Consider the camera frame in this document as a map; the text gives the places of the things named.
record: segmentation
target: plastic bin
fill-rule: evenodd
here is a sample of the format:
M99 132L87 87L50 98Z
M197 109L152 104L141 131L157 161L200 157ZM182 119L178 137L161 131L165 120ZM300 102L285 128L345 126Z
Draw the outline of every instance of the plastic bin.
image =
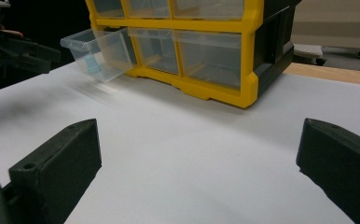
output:
M169 18L168 0L127 0L131 18Z
M120 0L93 0L99 17L124 18Z
M132 45L127 45L128 29L117 32L86 30L61 39L61 46L71 50L81 70L102 82L132 69L136 62Z
M215 21L240 20L244 0L173 0L173 12L180 19Z
M241 88L240 34L175 31L184 75L220 86Z
M129 34L136 39L143 65L179 74L172 30L129 28Z

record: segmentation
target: storage organizer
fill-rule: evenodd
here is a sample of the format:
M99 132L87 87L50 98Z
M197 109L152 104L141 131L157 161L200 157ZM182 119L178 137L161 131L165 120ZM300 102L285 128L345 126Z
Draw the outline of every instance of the storage organizer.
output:
M291 63L290 37L299 2L86 0L91 31L115 31L117 42L112 41L117 44L105 49L98 36L88 41L97 42L117 74L150 77L204 100L246 108ZM64 38L63 46L80 50L71 40ZM92 64L82 66L93 72L92 52L86 55L80 65Z

